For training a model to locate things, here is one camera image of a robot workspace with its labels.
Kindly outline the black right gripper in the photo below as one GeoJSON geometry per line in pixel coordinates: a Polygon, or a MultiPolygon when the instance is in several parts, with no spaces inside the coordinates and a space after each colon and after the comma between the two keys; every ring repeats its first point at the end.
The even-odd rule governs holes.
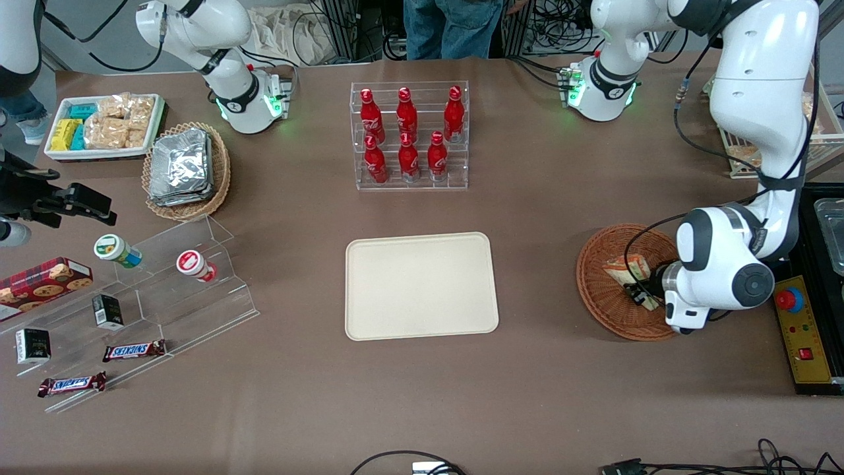
{"type": "Polygon", "coordinates": [[[9,151],[1,160],[1,216],[11,220],[37,222],[48,228],[60,228],[61,217],[83,216],[103,224],[115,224],[112,199],[81,183],[63,189],[51,183],[59,174],[42,170],[9,151]]]}

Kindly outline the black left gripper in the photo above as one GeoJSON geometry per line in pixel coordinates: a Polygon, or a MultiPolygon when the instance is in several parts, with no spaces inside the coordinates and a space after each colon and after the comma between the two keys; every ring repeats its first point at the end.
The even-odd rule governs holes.
{"type": "Polygon", "coordinates": [[[663,288],[663,275],[666,273],[669,263],[661,263],[651,270],[650,276],[642,286],[639,284],[624,284],[624,289],[629,298],[636,306],[643,306],[648,311],[655,311],[660,307],[660,301],[665,300],[665,289],[663,288]]]}

